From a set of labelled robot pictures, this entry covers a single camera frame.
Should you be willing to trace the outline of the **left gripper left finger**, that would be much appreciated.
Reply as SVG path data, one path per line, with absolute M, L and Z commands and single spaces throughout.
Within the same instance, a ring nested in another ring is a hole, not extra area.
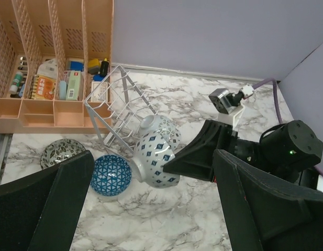
M 84 151 L 0 185 L 0 250 L 69 250 L 93 170 Z

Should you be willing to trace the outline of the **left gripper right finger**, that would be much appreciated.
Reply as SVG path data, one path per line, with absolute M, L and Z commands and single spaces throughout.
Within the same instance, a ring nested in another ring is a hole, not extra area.
M 224 150 L 214 151 L 213 168 L 232 250 L 323 250 L 323 192 Z

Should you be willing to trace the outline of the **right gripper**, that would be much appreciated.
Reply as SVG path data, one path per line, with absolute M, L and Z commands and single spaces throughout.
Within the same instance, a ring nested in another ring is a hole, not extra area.
M 213 152 L 221 149 L 255 166 L 255 142 L 238 137 L 232 126 L 206 120 L 198 135 L 175 158 L 163 165 L 163 171 L 204 181 L 214 180 Z

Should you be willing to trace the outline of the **pink patterned bowl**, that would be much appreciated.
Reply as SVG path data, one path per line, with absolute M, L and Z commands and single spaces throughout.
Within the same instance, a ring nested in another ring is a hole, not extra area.
M 139 126 L 139 136 L 153 131 L 162 134 L 172 150 L 175 150 L 181 142 L 182 136 L 175 123 L 163 115 L 148 115 L 142 119 Z

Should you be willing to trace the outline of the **red lattice bowl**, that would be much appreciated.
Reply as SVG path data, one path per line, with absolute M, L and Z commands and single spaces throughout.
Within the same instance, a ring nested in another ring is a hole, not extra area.
M 130 167 L 140 183 L 160 189 L 175 187 L 180 176 L 163 170 L 174 158 L 175 154 L 162 134 L 150 131 L 136 144 Z

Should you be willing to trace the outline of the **black leaf pattern bowl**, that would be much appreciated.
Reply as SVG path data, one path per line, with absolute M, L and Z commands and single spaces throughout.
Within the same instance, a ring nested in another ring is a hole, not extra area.
M 60 139 L 52 142 L 41 154 L 41 169 L 46 169 L 58 164 L 78 153 L 84 152 L 85 147 L 78 141 L 73 139 Z

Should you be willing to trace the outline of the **dark blue triangle bowl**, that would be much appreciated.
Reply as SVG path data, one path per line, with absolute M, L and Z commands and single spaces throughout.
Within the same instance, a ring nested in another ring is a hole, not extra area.
M 128 162 L 118 155 L 107 154 L 95 160 L 90 186 L 102 196 L 113 197 L 123 193 L 131 180 Z

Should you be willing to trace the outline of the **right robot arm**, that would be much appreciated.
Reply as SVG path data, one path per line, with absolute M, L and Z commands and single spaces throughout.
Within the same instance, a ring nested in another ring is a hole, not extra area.
M 163 165 L 163 171 L 204 181 L 216 182 L 221 166 L 215 150 L 225 150 L 245 163 L 299 186 L 316 189 L 323 142 L 304 122 L 293 120 L 264 131 L 260 139 L 241 139 L 232 126 L 206 120 L 198 135 L 175 158 Z

